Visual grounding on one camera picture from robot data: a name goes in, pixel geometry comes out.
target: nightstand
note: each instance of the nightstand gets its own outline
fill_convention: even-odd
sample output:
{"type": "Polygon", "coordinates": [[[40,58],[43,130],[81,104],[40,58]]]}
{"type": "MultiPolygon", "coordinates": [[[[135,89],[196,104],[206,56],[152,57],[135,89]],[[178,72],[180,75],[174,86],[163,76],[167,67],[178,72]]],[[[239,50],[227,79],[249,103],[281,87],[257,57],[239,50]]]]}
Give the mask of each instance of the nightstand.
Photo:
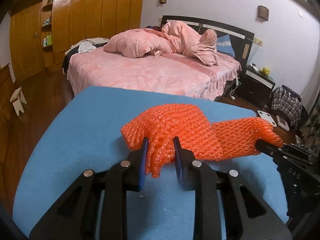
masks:
{"type": "Polygon", "coordinates": [[[245,67],[240,82],[241,86],[236,89],[236,94],[256,107],[263,109],[275,86],[274,80],[250,67],[245,67]]]}

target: plaid shirt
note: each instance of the plaid shirt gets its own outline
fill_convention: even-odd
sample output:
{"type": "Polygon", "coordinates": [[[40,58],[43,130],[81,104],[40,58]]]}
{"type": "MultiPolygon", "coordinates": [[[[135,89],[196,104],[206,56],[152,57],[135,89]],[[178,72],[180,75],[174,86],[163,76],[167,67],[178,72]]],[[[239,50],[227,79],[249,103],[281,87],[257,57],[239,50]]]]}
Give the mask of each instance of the plaid shirt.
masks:
{"type": "Polygon", "coordinates": [[[290,119],[291,126],[297,127],[302,112],[302,104],[283,87],[278,87],[273,91],[271,109],[279,109],[290,119]]]}

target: blue pillow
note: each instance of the blue pillow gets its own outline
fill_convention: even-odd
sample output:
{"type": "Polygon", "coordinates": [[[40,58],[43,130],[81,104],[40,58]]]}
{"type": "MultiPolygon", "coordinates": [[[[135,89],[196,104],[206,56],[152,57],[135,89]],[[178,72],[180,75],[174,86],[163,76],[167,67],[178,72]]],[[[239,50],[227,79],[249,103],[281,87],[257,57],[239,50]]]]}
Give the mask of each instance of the blue pillow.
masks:
{"type": "Polygon", "coordinates": [[[231,46],[230,36],[225,35],[217,38],[217,51],[235,57],[236,54],[231,46]]]}

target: electrical outlet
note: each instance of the electrical outlet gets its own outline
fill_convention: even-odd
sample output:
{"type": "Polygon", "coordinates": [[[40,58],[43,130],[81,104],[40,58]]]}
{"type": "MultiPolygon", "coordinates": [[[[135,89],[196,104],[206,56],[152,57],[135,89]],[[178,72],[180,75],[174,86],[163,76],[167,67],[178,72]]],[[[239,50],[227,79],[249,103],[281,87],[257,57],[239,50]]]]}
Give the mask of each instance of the electrical outlet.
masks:
{"type": "Polygon", "coordinates": [[[257,38],[253,38],[253,42],[254,42],[255,44],[258,44],[259,46],[263,46],[263,41],[262,41],[262,40],[259,40],[259,39],[257,39],[257,38]]]}

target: white cloth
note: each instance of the white cloth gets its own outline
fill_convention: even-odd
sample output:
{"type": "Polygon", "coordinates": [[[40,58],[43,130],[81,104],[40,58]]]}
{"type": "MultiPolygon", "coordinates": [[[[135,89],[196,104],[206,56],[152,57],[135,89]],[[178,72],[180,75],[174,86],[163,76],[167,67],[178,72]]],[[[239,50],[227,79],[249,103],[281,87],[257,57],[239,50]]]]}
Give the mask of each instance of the white cloth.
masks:
{"type": "Polygon", "coordinates": [[[98,38],[86,39],[86,40],[79,41],[77,44],[72,45],[72,46],[70,47],[70,49],[67,50],[67,51],[64,53],[64,55],[68,55],[68,53],[69,53],[72,49],[74,49],[75,47],[78,47],[78,46],[81,44],[81,42],[84,42],[84,41],[88,41],[88,42],[90,42],[91,44],[102,44],[102,43],[107,43],[107,42],[109,41],[109,39],[99,38],[99,37],[98,37],[98,38]]]}
{"type": "Polygon", "coordinates": [[[85,53],[85,52],[88,52],[88,51],[93,51],[95,49],[96,49],[96,47],[93,46],[89,41],[83,41],[79,45],[78,52],[80,54],[82,54],[82,53],[85,53]]]}

